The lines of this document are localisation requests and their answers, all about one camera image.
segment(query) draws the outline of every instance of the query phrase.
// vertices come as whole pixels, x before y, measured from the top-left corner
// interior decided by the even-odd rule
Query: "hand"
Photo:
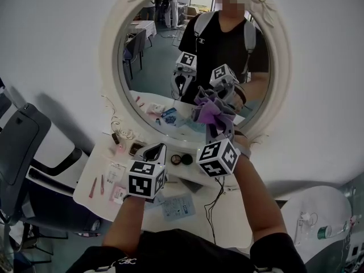
[[[233,93],[233,106],[235,107],[235,113],[239,113],[244,107],[243,100],[235,91]]]
[[[235,134],[234,140],[235,142],[241,144],[244,148],[250,150],[250,143],[249,140],[246,138],[246,136]]]

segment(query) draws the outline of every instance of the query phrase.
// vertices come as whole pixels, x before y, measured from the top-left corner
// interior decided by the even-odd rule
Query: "table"
[[[138,34],[143,30],[147,31],[146,38],[149,39],[150,44],[152,45],[150,36],[152,35],[154,37],[157,34],[157,29],[155,28],[153,20],[134,20],[128,26],[127,32],[130,34]]]
[[[140,99],[138,100],[138,104],[144,103],[144,105],[141,107],[141,110],[143,112],[146,112],[150,103],[156,103],[164,105],[166,107],[165,110],[174,107],[179,112],[179,114],[181,114],[184,118],[189,118],[191,116],[192,109],[195,108],[195,105],[173,100],[171,98],[153,93],[143,93],[137,91],[130,91],[130,93],[134,99],[137,99],[138,96],[140,97]],[[160,116],[156,115],[149,115],[149,117],[153,122],[155,122],[157,118],[160,118]],[[244,119],[245,119],[244,117],[237,115],[235,117],[234,124],[237,125]],[[160,120],[160,124],[165,130],[170,130],[172,133],[178,133],[183,136],[188,136],[191,138],[191,140],[195,142],[202,143],[205,140],[205,133],[200,133],[198,131],[195,131],[187,125],[182,125],[181,127],[176,128],[166,124],[163,120]]]
[[[127,141],[127,151],[131,142],[130,140]],[[112,137],[107,134],[101,134],[78,181],[73,199],[75,202],[87,207],[96,215],[106,220],[114,221],[120,205],[109,201],[107,191],[110,191],[111,188],[106,186],[106,181],[104,181],[105,193],[104,195],[100,194],[101,175],[105,174],[106,167],[110,162],[109,157],[112,155],[109,149],[111,147],[115,147]],[[145,211],[142,229],[161,231],[179,228],[190,231],[209,241],[213,241],[211,228],[205,216],[204,205],[211,203],[216,198],[219,190],[217,183],[213,179],[199,173],[194,163],[190,166],[184,166],[183,164],[177,167],[173,166],[169,162],[169,158],[173,153],[173,151],[167,152],[167,171],[169,180],[177,181],[177,183],[166,183],[162,190],[165,197],[190,193],[188,188],[178,178],[173,178],[174,175],[201,184],[207,184],[209,187],[203,187],[196,194],[191,193],[196,208],[196,214],[194,216],[173,222],[165,222],[162,215],[162,207],[159,206]],[[131,156],[126,152],[125,157],[119,159],[119,161],[126,163],[128,159],[131,159]],[[98,177],[98,180],[94,195],[93,198],[89,198],[95,177]],[[233,176],[226,177],[225,185],[228,185],[228,182],[233,179]],[[239,190],[228,191],[225,195],[221,196],[214,208],[213,224],[216,241],[219,246],[245,248],[250,245],[252,232],[246,218]]]
[[[328,239],[318,239],[317,232],[323,226],[344,225],[345,221],[351,217],[351,206],[349,200],[339,190],[328,186],[316,186],[297,193],[281,209],[287,233],[293,240],[296,235],[297,219],[302,210],[318,215],[312,238],[302,240],[301,245],[296,246],[303,262],[307,263],[324,248],[346,239],[349,229]]]

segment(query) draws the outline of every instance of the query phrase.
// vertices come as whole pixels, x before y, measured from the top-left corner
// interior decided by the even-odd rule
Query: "blue package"
[[[186,122],[186,119],[182,117],[182,115],[180,115],[174,107],[163,112],[162,119],[166,122],[166,124],[175,127],[181,127]]]
[[[165,198],[162,207],[166,221],[175,221],[196,214],[192,195],[189,193]]]

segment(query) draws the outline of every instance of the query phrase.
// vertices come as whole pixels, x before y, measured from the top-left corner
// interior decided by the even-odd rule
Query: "packaging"
[[[156,103],[150,103],[148,108],[147,108],[146,113],[161,115],[164,112],[165,108],[166,107],[164,105],[156,104]]]
[[[110,201],[114,201],[117,204],[122,204],[125,196],[126,189],[121,186],[120,182],[115,182],[113,191],[110,195]]]
[[[166,124],[175,127],[181,127],[186,123],[186,119],[180,115],[174,107],[166,110],[162,114],[162,119],[166,122]]]

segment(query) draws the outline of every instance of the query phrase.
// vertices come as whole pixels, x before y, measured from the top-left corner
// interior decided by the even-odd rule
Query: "floor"
[[[84,251],[91,246],[100,246],[105,233],[111,226],[111,222],[104,221],[99,232],[100,236],[94,238],[83,238],[73,233],[68,234],[68,239],[41,239],[38,246],[53,251],[52,263],[35,265],[37,273],[65,273],[70,266],[78,260]],[[52,236],[64,236],[63,232],[41,229],[41,233]],[[29,260],[50,260],[48,254],[35,249],[27,250],[26,256]]]
[[[177,47],[178,39],[175,39],[173,43],[173,38],[168,36],[176,35],[180,31],[170,30],[161,24],[156,24],[156,28],[157,35],[151,38],[153,46],[151,47],[150,42],[146,41],[142,57],[143,69],[140,69],[138,57],[131,65],[133,70],[131,88],[138,92],[154,93],[172,98],[169,82],[181,52]],[[126,68],[126,73],[129,75],[129,66]]]

